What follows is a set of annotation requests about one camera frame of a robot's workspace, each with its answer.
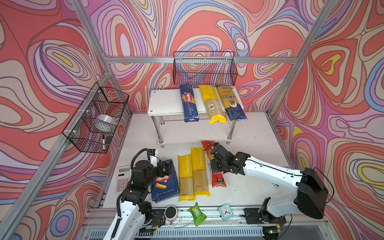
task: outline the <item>colorful swirl wallpaper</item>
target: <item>colorful swirl wallpaper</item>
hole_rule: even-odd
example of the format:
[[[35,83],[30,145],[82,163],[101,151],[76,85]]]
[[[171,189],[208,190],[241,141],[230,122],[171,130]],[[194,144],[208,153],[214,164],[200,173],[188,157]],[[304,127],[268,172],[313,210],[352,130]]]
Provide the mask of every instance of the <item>colorful swirl wallpaper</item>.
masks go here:
[[[69,1],[0,0],[0,220],[102,74]],[[126,120],[108,154],[68,147],[13,240],[74,239]]]
[[[236,56],[296,56],[322,0],[95,0],[86,3],[108,56],[173,56],[233,50]],[[173,64],[111,65],[133,112],[154,89],[176,88]],[[265,111],[288,64],[238,64],[236,88],[248,111]]]
[[[339,1],[273,114],[295,166],[335,187],[326,216],[344,240],[384,239],[383,39],[383,1]]]
[[[187,50],[297,56],[323,6],[323,0],[81,2],[109,56]],[[334,185],[326,215],[342,240],[384,239],[383,39],[383,0],[340,0],[273,111],[295,166],[318,167]],[[245,110],[267,110],[289,66],[237,64]],[[151,90],[177,87],[172,67],[111,65],[133,112],[147,111]],[[102,74],[71,0],[0,0],[0,220]],[[107,154],[68,147],[14,240],[76,238],[126,122],[123,116]]]

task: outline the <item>clock face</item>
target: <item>clock face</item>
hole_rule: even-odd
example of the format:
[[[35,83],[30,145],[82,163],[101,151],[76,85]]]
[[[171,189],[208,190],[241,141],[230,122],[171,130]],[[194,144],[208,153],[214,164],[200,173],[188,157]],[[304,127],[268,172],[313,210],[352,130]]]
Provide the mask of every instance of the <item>clock face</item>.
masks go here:
[[[220,211],[224,218],[229,218],[233,215],[232,209],[228,205],[222,206]]]

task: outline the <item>blue pasta box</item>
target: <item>blue pasta box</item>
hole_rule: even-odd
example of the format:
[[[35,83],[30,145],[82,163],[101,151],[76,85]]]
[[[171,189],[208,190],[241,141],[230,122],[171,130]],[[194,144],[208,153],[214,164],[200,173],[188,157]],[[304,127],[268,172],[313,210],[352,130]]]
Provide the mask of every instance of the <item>blue pasta box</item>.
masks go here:
[[[181,101],[184,110],[184,122],[198,122],[199,114],[197,113],[195,97],[191,84],[180,85]]]
[[[165,166],[165,163],[170,164],[170,175],[157,177],[151,184],[151,195],[154,202],[160,202],[179,195],[179,183],[177,182],[175,166],[172,160],[163,161],[160,165]]]

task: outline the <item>metal mesh basket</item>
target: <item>metal mesh basket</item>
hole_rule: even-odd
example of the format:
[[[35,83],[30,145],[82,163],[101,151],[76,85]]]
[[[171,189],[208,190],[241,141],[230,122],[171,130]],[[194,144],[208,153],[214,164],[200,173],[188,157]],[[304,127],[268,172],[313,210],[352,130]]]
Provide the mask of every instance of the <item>metal mesh basket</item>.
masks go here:
[[[129,95],[110,87],[99,87],[67,138],[81,152],[106,153]]]
[[[173,60],[175,85],[230,85],[237,78],[233,51],[176,51]]]

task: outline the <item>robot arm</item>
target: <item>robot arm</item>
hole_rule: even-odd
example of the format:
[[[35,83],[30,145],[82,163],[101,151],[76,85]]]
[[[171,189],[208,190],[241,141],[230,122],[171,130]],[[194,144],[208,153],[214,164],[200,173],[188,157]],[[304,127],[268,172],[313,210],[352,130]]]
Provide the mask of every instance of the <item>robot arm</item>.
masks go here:
[[[270,222],[274,217],[297,212],[315,219],[323,218],[328,189],[313,169],[305,168],[300,171],[283,168],[243,152],[233,155],[219,143],[215,143],[210,153],[216,160],[212,163],[214,172],[259,177],[291,192],[279,198],[269,197],[264,200],[259,214],[265,222]]]
[[[148,160],[137,162],[133,168],[133,162],[145,150]],[[276,218],[296,212],[316,219],[323,218],[328,190],[313,169],[300,171],[283,168],[243,152],[233,155],[219,143],[215,143],[210,153],[215,158],[211,161],[213,172],[255,176],[290,191],[290,194],[279,198],[267,197],[258,211],[260,220],[272,223]],[[118,213],[104,240],[134,239],[142,225],[152,218],[152,206],[144,201],[148,195],[148,187],[157,176],[170,174],[170,166],[160,168],[155,155],[155,149],[143,149],[133,158],[132,178],[117,199]]]
[[[138,161],[133,167],[135,159],[144,151],[147,151],[148,160]],[[144,201],[148,195],[148,187],[156,177],[170,174],[170,165],[166,163],[165,167],[160,167],[157,164],[156,154],[155,149],[142,149],[132,159],[132,177],[117,198],[118,212],[105,234],[104,240],[134,239],[142,225],[151,220],[151,203]]]

